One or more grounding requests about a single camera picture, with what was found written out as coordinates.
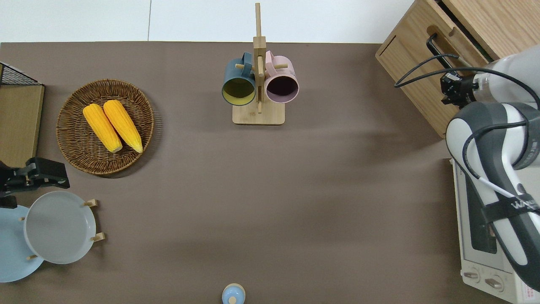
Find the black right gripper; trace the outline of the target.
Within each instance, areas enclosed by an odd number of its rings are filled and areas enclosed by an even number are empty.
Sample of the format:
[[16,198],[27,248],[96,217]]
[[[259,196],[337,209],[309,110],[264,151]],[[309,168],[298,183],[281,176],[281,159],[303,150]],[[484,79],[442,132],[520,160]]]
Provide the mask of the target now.
[[440,78],[441,85],[447,85],[447,94],[442,100],[445,105],[466,106],[475,102],[474,90],[478,84],[473,76],[460,76],[457,72],[447,72]]

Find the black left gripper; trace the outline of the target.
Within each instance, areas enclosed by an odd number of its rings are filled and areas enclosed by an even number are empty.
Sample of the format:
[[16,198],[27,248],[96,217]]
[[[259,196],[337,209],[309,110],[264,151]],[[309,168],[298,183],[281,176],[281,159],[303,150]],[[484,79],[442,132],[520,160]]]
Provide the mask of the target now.
[[0,186],[0,207],[15,209],[17,201],[16,197],[12,195],[13,193],[29,192],[32,191],[32,187],[35,189],[46,187],[68,189],[70,182],[64,163],[33,157],[27,160],[25,168],[8,167],[1,161]]

